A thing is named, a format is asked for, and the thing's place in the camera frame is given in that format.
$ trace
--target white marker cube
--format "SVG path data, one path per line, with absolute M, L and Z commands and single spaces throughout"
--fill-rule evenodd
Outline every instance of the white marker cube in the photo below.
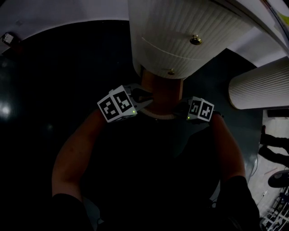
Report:
M 198 97 L 193 97 L 191 101 L 190 110 L 186 120 L 200 119 L 204 121 L 210 121 L 213 113 L 214 105 L 206 100 Z
M 111 90 L 98 102 L 98 106 L 108 123 L 122 121 L 137 115 L 123 86 Z

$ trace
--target black sleeve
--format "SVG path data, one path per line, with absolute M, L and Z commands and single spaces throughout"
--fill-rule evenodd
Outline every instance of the black sleeve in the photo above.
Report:
M 243 176 L 235 176 L 221 185 L 217 209 L 227 223 L 243 231 L 260 230 L 259 210 Z
M 82 202 L 67 194 L 52 197 L 51 218 L 51 230 L 93 230 Z

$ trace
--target dark floor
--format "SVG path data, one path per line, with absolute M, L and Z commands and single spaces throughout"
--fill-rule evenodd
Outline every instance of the dark floor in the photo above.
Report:
M 0 114 L 0 135 L 7 213 L 24 225 L 30 221 L 21 217 L 33 210 L 35 220 L 42 222 L 51 196 L 53 163 L 62 144 L 111 89 L 140 81 L 131 61 L 129 23 L 96 21 L 45 31 L 24 41 L 24 55 L 16 62 L 0 57 L 0 63 L 0 106 L 6 107 Z M 186 79 L 183 89 L 184 97 L 202 97 L 225 115 L 242 149 L 248 176 L 258 150 L 262 110 L 234 109 L 228 101 L 228 83 L 253 68 L 224 50 Z M 137 166 L 144 159 L 154 163 L 175 157 L 190 135 L 206 126 L 156 121 L 145 115 L 109 124 L 96 142 L 88 173 L 101 165 L 105 174 L 117 174 L 114 167 L 124 159 Z M 120 156 L 121 150 L 126 157 Z M 139 160 L 140 152 L 146 156 Z M 195 164 L 205 169 L 205 156 Z M 86 174 L 84 184 L 106 179 L 105 174 Z

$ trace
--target brass screw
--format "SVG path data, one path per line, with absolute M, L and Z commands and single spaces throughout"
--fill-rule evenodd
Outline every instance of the brass screw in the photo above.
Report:
M 170 69 L 170 71 L 168 72 L 168 74 L 169 74 L 169 75 L 174 75 L 175 73 L 174 73 L 173 69 Z
M 193 37 L 190 39 L 190 43 L 193 45 L 200 45 L 203 41 L 198 38 L 198 35 L 194 34 Z

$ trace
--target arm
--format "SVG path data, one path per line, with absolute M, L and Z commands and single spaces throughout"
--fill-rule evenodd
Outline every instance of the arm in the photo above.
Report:
M 221 182 L 224 183 L 234 176 L 245 177 L 245 167 L 240 148 L 222 116 L 213 114 L 210 126 L 221 168 Z
M 79 180 L 89 164 L 94 142 L 105 124 L 101 111 L 95 110 L 65 142 L 52 171 L 52 196 L 68 194 L 82 201 Z

